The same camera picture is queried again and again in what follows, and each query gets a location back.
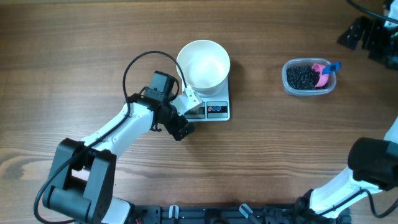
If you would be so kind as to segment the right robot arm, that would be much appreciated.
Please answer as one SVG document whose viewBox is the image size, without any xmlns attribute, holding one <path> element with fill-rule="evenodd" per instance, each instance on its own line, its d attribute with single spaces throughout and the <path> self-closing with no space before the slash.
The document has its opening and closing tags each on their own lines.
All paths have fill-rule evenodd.
<svg viewBox="0 0 398 224">
<path fill-rule="evenodd" d="M 397 19 L 360 17 L 337 40 L 351 50 L 361 41 L 369 58 L 397 69 Z M 364 197 L 397 187 L 397 123 L 383 139 L 359 138 L 351 147 L 348 165 L 322 187 L 299 197 L 292 209 L 294 219 L 304 223 L 338 218 Z"/>
</svg>

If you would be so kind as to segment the pink scoop with blue handle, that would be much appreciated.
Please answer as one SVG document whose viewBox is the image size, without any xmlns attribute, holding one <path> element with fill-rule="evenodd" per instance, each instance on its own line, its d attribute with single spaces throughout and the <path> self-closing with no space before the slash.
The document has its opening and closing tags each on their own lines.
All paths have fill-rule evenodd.
<svg viewBox="0 0 398 224">
<path fill-rule="evenodd" d="M 320 63 L 314 63 L 312 66 L 312 70 L 314 70 L 315 73 L 318 74 L 318 82 L 315 85 L 315 88 L 320 88 L 325 86 L 329 79 L 329 74 L 337 72 L 340 69 L 341 69 L 340 62 L 332 63 L 330 65 L 322 65 Z"/>
</svg>

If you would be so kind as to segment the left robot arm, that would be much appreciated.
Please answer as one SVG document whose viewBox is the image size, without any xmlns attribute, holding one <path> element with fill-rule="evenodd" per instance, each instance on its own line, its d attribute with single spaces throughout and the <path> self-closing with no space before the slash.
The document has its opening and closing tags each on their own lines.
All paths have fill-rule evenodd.
<svg viewBox="0 0 398 224">
<path fill-rule="evenodd" d="M 134 205 L 113 195 L 117 160 L 137 138 L 157 131 L 158 124 L 182 140 L 195 129 L 184 114 L 201 103 L 190 91 L 173 96 L 146 90 L 127 97 L 119 114 L 100 130 L 57 146 L 35 203 L 68 216 L 67 223 L 134 223 Z"/>
</svg>

